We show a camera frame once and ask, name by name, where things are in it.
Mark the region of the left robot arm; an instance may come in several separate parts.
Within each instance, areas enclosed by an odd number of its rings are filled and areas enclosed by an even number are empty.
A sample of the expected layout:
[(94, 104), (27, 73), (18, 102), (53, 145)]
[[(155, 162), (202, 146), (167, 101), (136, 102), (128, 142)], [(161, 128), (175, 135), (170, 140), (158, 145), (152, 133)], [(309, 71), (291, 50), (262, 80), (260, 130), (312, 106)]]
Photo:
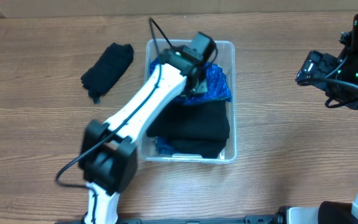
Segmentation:
[(119, 195), (137, 170), (137, 147), (146, 130), (175, 97), (198, 91), (212, 50), (173, 46), (135, 96), (105, 122), (85, 129), (78, 165), (89, 190), (83, 223), (116, 223)]

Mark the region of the black cloth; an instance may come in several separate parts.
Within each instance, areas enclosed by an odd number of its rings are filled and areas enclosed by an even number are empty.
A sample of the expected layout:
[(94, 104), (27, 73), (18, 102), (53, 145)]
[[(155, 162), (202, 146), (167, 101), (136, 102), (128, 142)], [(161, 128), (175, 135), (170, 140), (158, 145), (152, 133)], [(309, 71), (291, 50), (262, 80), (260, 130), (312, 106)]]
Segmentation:
[(225, 101), (200, 105), (168, 104), (146, 131), (148, 137), (222, 141), (229, 138), (230, 125)]
[(205, 159), (216, 159), (226, 146), (226, 140), (171, 139), (168, 145), (180, 154), (197, 154)]

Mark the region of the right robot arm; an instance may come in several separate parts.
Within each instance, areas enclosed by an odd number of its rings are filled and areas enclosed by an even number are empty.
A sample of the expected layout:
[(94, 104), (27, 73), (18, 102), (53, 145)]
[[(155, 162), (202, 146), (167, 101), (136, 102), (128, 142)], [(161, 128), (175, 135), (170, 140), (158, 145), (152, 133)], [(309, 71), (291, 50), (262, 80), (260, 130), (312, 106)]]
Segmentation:
[[(358, 14), (352, 30), (341, 34), (339, 56), (312, 50), (297, 76), (299, 86), (314, 86), (327, 96), (325, 107), (358, 110)], [(358, 193), (351, 203), (324, 201), (318, 207), (288, 207), (276, 223), (358, 223)]]

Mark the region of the blue sequin fabric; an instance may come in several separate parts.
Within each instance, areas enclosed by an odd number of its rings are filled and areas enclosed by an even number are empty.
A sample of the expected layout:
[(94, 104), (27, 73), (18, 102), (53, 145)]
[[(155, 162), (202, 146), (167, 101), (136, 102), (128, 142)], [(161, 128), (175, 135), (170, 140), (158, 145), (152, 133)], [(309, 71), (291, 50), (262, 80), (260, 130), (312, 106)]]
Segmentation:
[[(158, 71), (157, 74), (157, 81), (155, 82), (155, 88), (152, 88), (152, 91), (149, 95), (145, 98), (145, 100), (139, 105), (139, 108), (144, 106), (146, 102), (152, 97), (153, 93), (159, 87), (159, 81), (162, 81), (163, 73), (167, 72), (168, 77), (170, 74), (178, 75), (182, 78), (180, 74), (181, 71), (179, 69), (173, 67), (169, 64), (159, 64), (159, 63), (151, 63), (150, 67), (154, 65), (151, 74), (151, 79), (154, 79), (154, 72)], [(212, 65), (212, 68), (207, 70), (207, 92), (203, 93), (201, 96), (176, 96), (173, 99), (174, 103), (180, 103), (182, 105), (200, 105), (203, 103), (208, 103), (210, 101), (221, 101), (221, 100), (230, 100), (231, 99), (231, 92), (229, 87), (226, 83), (226, 76), (223, 74), (223, 70), (221, 68), (214, 69), (216, 66)]]

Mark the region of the blue denim jeans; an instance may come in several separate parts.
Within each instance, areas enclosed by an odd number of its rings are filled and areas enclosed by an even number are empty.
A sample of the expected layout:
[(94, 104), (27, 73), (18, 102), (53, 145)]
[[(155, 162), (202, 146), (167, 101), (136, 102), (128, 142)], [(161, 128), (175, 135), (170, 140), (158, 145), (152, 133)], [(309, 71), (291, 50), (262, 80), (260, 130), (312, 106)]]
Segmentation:
[(160, 155), (172, 155), (175, 153), (175, 149), (168, 144), (168, 139), (163, 137), (155, 139), (155, 149), (157, 154)]

